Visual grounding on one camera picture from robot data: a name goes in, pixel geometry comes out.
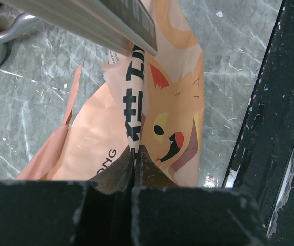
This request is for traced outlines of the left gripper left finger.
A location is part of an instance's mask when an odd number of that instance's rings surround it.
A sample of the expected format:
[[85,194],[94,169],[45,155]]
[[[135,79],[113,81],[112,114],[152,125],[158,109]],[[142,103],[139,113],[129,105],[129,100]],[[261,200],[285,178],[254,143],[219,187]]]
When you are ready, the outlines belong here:
[[0,245],[131,245],[129,149],[88,181],[0,181]]

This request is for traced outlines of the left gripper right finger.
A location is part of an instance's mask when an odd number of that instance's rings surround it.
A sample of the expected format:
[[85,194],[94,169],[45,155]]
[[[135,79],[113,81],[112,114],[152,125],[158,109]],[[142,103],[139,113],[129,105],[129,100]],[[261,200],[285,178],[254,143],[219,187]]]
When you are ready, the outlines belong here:
[[131,196],[133,245],[267,245],[258,205],[231,188],[178,187],[140,146]]

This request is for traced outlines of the peach cat litter bag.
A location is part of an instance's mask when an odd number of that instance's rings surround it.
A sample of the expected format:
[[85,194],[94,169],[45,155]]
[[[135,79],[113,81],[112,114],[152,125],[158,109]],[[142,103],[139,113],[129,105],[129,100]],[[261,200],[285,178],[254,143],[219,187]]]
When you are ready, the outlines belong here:
[[19,180],[89,180],[144,145],[174,183],[196,186],[204,117],[203,51],[177,1],[143,1],[155,24],[156,56],[135,47],[110,52],[104,83],[77,116],[81,67],[63,120],[18,175]]

